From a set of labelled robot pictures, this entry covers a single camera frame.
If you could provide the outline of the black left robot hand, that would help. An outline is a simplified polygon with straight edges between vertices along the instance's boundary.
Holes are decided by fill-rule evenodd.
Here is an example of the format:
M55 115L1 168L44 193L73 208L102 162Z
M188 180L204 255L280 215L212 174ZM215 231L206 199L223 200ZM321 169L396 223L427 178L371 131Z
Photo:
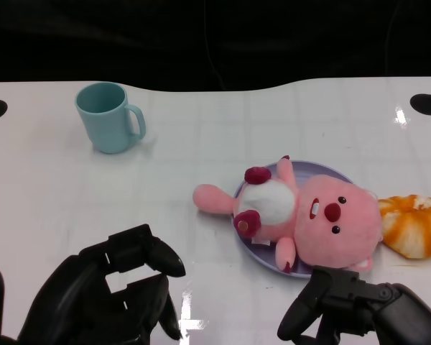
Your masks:
M149 225L110 235L71 255L34 299L20 344L149 344L156 325L181 337L169 277L185 276L177 253Z

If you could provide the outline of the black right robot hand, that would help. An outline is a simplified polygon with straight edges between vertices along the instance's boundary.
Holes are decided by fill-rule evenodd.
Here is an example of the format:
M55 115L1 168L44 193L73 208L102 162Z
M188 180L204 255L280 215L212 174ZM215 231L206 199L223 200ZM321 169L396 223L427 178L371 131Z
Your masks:
M339 344L341 334L371 331L380 344L431 344L431 308L402 284L371 284L354 271L315 266L277 335L294 344Z

